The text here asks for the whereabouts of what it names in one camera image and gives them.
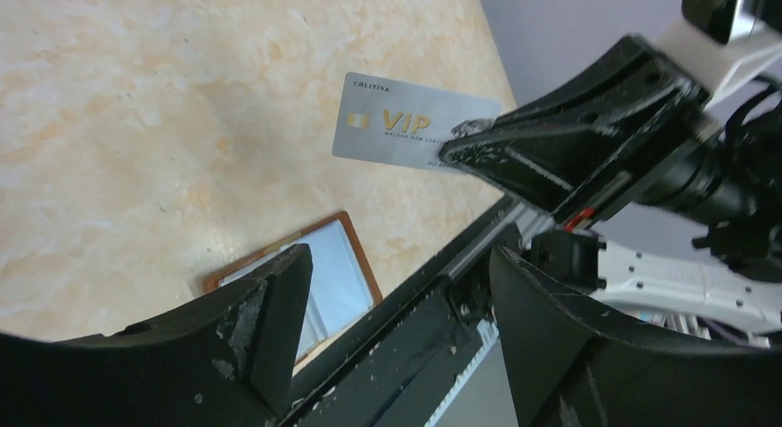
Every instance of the card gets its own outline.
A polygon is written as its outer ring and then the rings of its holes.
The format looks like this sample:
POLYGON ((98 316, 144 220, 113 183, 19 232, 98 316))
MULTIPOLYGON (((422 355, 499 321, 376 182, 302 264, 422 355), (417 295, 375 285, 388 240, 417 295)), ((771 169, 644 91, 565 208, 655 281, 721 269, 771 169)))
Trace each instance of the card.
POLYGON ((446 141, 492 126, 500 103, 461 93, 348 73, 332 155, 440 172, 446 141))

